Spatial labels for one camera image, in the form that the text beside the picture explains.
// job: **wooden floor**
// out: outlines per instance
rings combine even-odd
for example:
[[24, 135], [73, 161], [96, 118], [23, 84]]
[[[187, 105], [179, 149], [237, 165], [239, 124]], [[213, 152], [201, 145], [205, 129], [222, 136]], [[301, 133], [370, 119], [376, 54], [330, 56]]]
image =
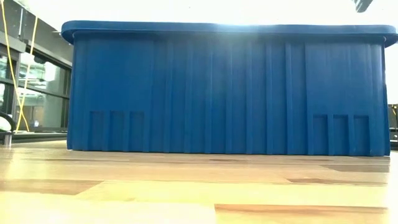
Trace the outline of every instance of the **wooden floor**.
[[398, 223], [391, 157], [0, 149], [0, 223]]

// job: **blue plastic bin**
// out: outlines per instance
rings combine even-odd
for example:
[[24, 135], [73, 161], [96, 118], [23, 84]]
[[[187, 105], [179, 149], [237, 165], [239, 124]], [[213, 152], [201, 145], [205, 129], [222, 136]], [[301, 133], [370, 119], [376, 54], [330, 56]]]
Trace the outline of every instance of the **blue plastic bin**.
[[391, 26], [71, 21], [68, 148], [385, 156]]

